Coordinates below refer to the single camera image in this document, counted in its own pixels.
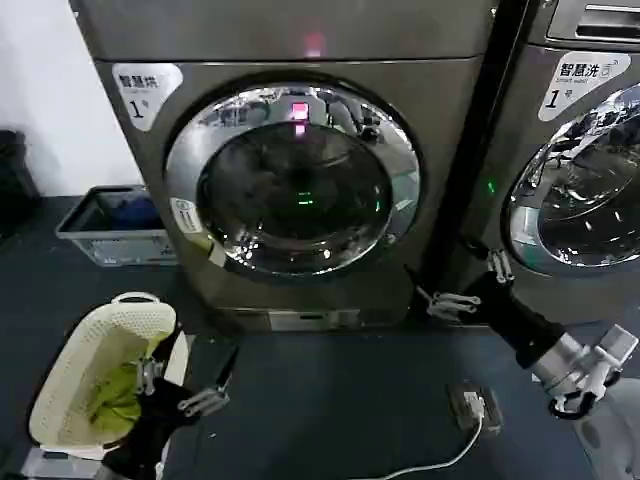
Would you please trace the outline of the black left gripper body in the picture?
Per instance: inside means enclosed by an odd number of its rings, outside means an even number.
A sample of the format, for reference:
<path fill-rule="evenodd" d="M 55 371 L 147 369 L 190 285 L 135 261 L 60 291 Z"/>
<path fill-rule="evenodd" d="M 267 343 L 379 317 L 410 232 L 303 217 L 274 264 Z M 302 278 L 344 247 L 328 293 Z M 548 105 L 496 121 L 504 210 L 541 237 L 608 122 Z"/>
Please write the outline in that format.
<path fill-rule="evenodd" d="M 154 392 L 139 397 L 141 414 L 131 431 L 105 455 L 102 467 L 111 474 L 155 474 L 171 435 L 190 420 L 178 408 L 191 391 L 164 378 L 154 381 Z"/>

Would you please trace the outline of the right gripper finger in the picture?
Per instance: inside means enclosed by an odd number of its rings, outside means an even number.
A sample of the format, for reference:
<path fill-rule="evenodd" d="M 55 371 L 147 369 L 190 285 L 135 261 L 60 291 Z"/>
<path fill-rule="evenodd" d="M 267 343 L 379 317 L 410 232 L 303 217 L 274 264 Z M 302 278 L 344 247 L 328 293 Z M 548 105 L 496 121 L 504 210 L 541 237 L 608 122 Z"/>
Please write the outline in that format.
<path fill-rule="evenodd" d="M 426 305 L 426 313 L 431 317 L 444 321 L 459 321 L 461 314 L 474 314 L 481 305 L 481 299 L 478 296 L 438 291 L 428 293 L 418 274 L 409 267 L 405 270 L 411 279 L 415 293 Z"/>
<path fill-rule="evenodd" d="M 503 248 L 490 248 L 479 239 L 462 237 L 462 244 L 472 256 L 486 264 L 487 271 L 492 272 L 500 285 L 510 286 L 515 281 L 509 256 Z"/>

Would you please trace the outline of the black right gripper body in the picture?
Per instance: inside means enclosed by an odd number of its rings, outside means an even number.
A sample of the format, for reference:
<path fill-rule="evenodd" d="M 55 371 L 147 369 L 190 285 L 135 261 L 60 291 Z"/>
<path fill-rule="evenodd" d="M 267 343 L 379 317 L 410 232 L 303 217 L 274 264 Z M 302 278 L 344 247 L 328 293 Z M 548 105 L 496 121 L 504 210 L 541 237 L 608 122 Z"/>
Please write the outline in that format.
<path fill-rule="evenodd" d="M 487 324 L 515 352 L 517 363 L 529 369 L 566 333 L 558 323 L 532 310 L 513 293 L 514 282 L 500 283 L 494 272 L 485 272 L 464 291 L 480 299 L 476 312 L 464 322 L 477 320 Z"/>

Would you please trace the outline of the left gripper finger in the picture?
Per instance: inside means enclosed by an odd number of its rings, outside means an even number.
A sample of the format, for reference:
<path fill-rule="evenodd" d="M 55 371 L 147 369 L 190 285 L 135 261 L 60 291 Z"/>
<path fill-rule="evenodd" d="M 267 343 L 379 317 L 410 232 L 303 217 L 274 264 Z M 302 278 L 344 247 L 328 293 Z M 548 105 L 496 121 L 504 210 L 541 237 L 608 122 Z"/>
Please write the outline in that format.
<path fill-rule="evenodd" d="M 178 403 L 177 408 L 184 416 L 208 416 L 221 410 L 229 403 L 230 397 L 227 390 L 238 354 L 239 347 L 236 346 L 224 363 L 212 387 L 207 387 Z"/>
<path fill-rule="evenodd" d="M 145 347 L 142 356 L 133 362 L 136 368 L 136 393 L 150 396 L 155 391 L 155 380 L 162 378 L 177 339 L 177 328 L 160 332 Z"/>

